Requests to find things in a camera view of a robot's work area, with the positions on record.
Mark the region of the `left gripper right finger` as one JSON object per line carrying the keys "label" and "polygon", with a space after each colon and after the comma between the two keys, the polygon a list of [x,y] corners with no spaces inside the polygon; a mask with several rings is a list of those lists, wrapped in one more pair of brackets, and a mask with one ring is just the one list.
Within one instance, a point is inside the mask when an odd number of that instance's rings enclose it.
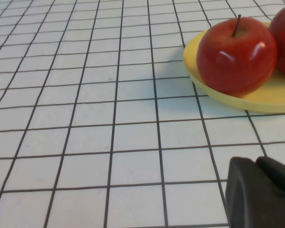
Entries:
{"label": "left gripper right finger", "polygon": [[258,157],[256,164],[285,193],[285,165],[270,157]]}

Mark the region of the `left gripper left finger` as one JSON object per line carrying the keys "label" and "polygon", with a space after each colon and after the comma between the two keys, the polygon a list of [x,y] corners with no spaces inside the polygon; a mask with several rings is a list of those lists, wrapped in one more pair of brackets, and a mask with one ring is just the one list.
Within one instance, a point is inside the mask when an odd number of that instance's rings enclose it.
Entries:
{"label": "left gripper left finger", "polygon": [[285,193],[256,161],[230,159],[225,197],[231,228],[285,228]]}

